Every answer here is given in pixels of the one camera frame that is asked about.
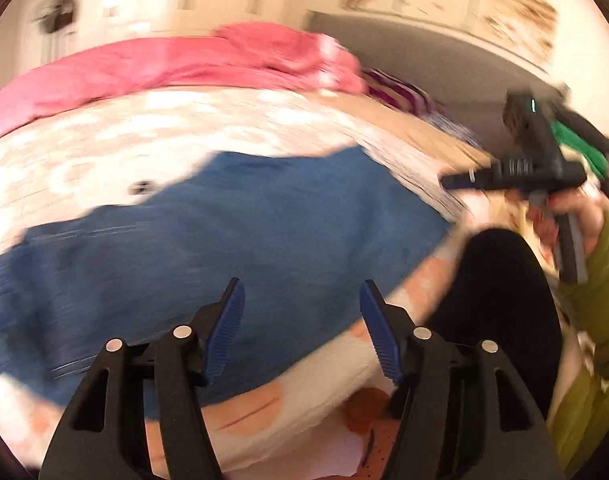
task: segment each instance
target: gray headboard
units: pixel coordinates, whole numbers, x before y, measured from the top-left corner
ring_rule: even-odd
[[[364,67],[385,70],[427,91],[445,106],[448,117],[471,128],[496,156],[513,147],[502,123],[508,89],[531,88],[538,98],[559,95],[507,59],[413,25],[310,12],[306,28],[336,38]]]

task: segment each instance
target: striped pillow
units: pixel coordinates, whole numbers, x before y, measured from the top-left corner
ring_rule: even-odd
[[[369,87],[369,96],[389,108],[417,117],[444,111],[441,105],[423,89],[387,72],[366,68],[363,70],[362,76]]]

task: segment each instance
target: olive green jacket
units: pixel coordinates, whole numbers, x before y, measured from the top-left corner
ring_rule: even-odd
[[[583,368],[555,412],[550,431],[571,477],[587,461],[609,430],[609,212],[598,245],[587,260],[585,285],[561,285],[573,306],[577,329],[596,345],[595,374]]]

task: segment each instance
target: blue cloth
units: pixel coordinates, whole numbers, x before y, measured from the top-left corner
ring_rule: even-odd
[[[0,256],[0,372],[66,404],[105,342],[161,336],[219,300],[246,309],[221,402],[274,379],[360,317],[368,279],[390,293],[449,224],[365,155],[221,153],[136,206],[33,227]]]

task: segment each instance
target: black pants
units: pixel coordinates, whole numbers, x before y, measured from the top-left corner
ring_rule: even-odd
[[[426,326],[453,343],[498,343],[547,418],[563,338],[547,279],[523,238],[503,229],[475,235]]]

